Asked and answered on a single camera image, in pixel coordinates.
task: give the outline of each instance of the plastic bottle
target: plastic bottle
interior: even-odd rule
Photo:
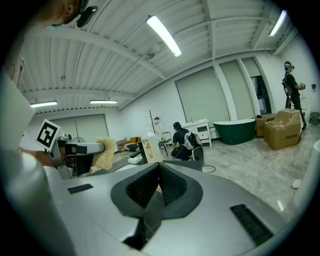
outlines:
[[[157,136],[153,132],[147,128],[145,134],[141,136],[141,141],[149,164],[163,162]]]

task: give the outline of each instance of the white table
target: white table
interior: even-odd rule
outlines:
[[[198,135],[202,144],[209,143],[210,147],[212,146],[208,119],[187,122],[185,124],[182,124],[181,127],[186,128],[190,132],[193,132],[194,134]]]

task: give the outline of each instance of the cable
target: cable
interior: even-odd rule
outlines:
[[[301,93],[302,93],[302,96],[301,96],[300,104],[302,103],[302,100],[303,100],[303,99],[305,99],[305,100],[307,101],[307,103],[306,103],[306,106],[307,106],[307,107],[304,107],[304,106],[302,106],[302,104],[301,104],[301,108],[302,108],[303,110],[308,110],[308,108],[309,108],[308,98],[304,96],[304,90],[302,90]]]
[[[293,151],[295,151],[296,149],[298,149],[298,148],[300,148],[300,145],[297,146],[296,148],[294,148],[293,150],[291,150],[286,157],[280,157],[280,158],[278,158],[277,160],[271,161],[270,163],[268,163],[268,165],[267,165],[266,167],[262,168],[262,169],[259,170],[255,175],[251,176],[251,177],[249,178],[249,180],[246,182],[246,184],[244,184],[243,188],[245,188],[245,186],[249,183],[249,181],[250,181],[252,178],[254,178],[255,176],[257,176],[257,174],[259,174],[260,172],[262,172],[262,171],[263,171],[264,169],[266,169],[269,165],[271,165],[272,163],[276,163],[276,162],[277,162],[278,160],[280,160],[280,159],[287,159],[287,158],[289,157],[289,155],[290,155]]]
[[[204,172],[203,171],[203,173],[205,173],[205,174],[210,174],[210,173],[213,173],[217,168],[216,167],[214,167],[213,165],[204,165],[203,167],[205,167],[205,166],[211,166],[211,167],[213,167],[214,168],[214,170],[212,170],[212,171],[208,171],[208,172]]]

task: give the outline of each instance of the roller shade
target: roller shade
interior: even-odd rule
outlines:
[[[74,117],[51,120],[51,122],[60,126],[62,128],[63,132],[65,132],[66,134],[71,134],[72,138],[77,137],[77,130],[76,130],[76,124],[75,124]]]
[[[79,137],[87,143],[95,143],[99,137],[109,137],[103,114],[76,117]]]
[[[255,117],[249,88],[237,62],[220,65],[228,82],[239,120]]]
[[[78,136],[86,143],[95,143],[99,137],[109,137],[103,114],[57,119],[52,122],[62,127],[65,133],[71,134],[72,138],[76,138],[78,132]]]
[[[251,78],[261,76],[258,66],[255,63],[253,58],[243,59],[242,62],[245,65],[246,69],[248,70],[248,73]]]
[[[208,119],[212,122],[229,121],[224,93],[212,68],[175,82],[182,102],[186,121]]]

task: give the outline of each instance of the fluorescent ceiling light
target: fluorescent ceiling light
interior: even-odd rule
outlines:
[[[116,104],[116,100],[90,100],[90,104]]]
[[[281,15],[280,15],[278,21],[276,22],[275,26],[273,27],[273,29],[272,29],[272,31],[270,33],[270,37],[273,37],[277,33],[277,31],[280,28],[281,24],[284,22],[286,16],[287,16],[287,12],[285,10],[283,10],[281,12]]]
[[[173,52],[174,56],[179,57],[182,52],[179,49],[177,43],[170,35],[169,31],[162,24],[162,22],[157,18],[157,16],[152,16],[146,20],[146,23],[162,38],[166,45]]]
[[[48,101],[48,102],[30,104],[30,106],[33,107],[33,108],[52,106],[52,105],[57,105],[57,102],[56,101]]]

